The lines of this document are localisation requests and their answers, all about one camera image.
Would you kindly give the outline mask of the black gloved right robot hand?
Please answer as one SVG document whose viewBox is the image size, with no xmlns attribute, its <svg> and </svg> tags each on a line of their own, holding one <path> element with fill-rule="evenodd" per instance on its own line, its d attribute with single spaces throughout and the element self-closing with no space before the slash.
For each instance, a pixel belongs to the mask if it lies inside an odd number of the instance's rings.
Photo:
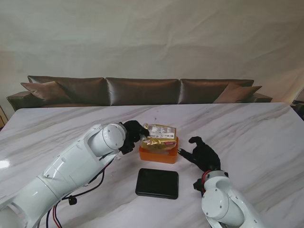
<svg viewBox="0 0 304 228">
<path fill-rule="evenodd" d="M 203 142 L 201 137 L 191 137 L 189 143 L 195 143 L 196 147 L 193 149 L 192 153 L 179 148 L 178 153 L 183 158 L 195 164 L 203 172 L 221 169 L 219 156 L 210 146 Z"/>
</svg>

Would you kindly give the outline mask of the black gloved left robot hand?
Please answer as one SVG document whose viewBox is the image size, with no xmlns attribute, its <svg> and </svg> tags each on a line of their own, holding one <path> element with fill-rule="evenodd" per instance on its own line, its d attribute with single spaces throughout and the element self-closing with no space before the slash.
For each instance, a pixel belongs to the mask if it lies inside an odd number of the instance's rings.
<svg viewBox="0 0 304 228">
<path fill-rule="evenodd" d="M 141 136 L 144 135 L 148 137 L 150 135 L 149 131 L 145 129 L 137 120 L 130 120 L 123 123 L 126 129 L 126 139 L 120 151 L 123 153 L 128 153 L 133 150 L 135 143 L 140 141 Z"/>
</svg>

